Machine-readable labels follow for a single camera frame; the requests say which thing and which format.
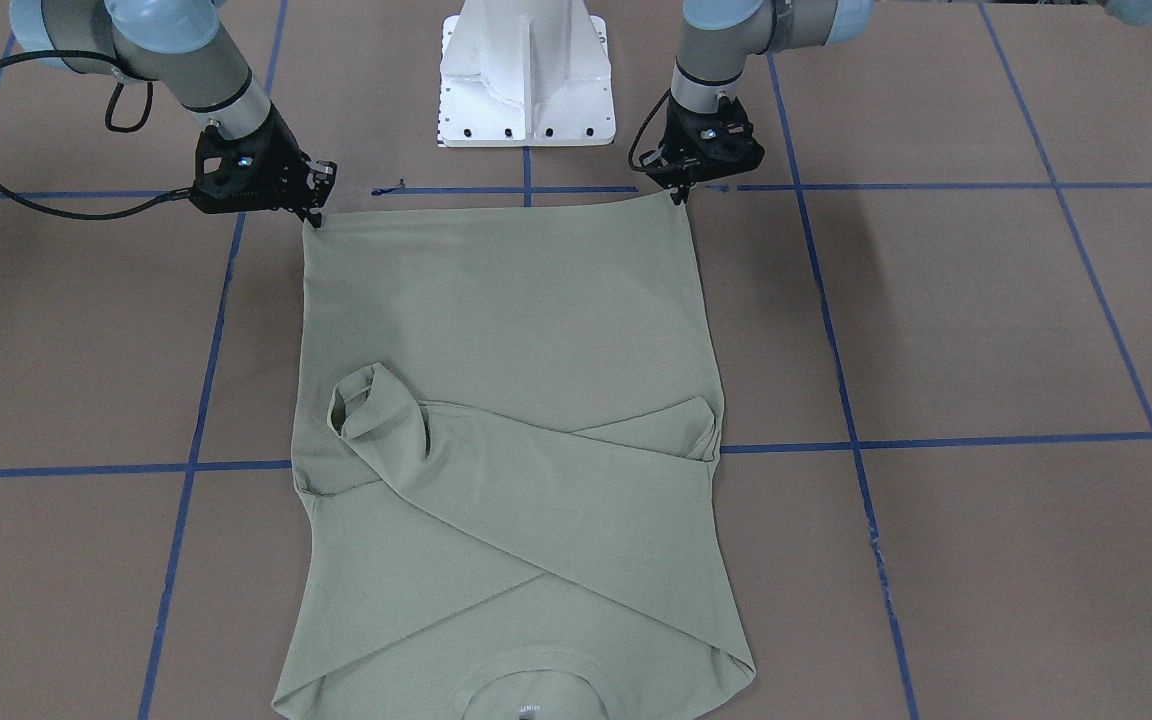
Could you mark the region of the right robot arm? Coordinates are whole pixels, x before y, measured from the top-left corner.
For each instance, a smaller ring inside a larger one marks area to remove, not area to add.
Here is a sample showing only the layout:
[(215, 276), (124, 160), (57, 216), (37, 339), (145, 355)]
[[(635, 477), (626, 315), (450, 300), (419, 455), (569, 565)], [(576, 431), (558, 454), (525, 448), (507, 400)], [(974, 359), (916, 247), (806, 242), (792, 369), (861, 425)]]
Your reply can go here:
[(18, 45), (54, 67), (168, 88), (200, 124), (196, 209), (282, 209), (323, 223), (338, 165), (301, 150), (217, 1), (14, 1), (10, 22)]

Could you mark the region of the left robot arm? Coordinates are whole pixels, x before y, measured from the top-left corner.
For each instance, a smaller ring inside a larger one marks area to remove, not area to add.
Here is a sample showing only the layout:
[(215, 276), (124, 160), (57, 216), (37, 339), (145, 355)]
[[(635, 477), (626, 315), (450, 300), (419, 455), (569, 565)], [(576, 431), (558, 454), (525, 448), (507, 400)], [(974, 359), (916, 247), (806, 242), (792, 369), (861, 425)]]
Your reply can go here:
[(684, 205), (696, 184), (738, 176), (761, 164), (765, 149), (738, 99), (750, 56), (850, 41), (867, 29), (873, 1), (685, 1), (670, 85), (649, 111), (664, 111), (655, 147), (630, 169)]

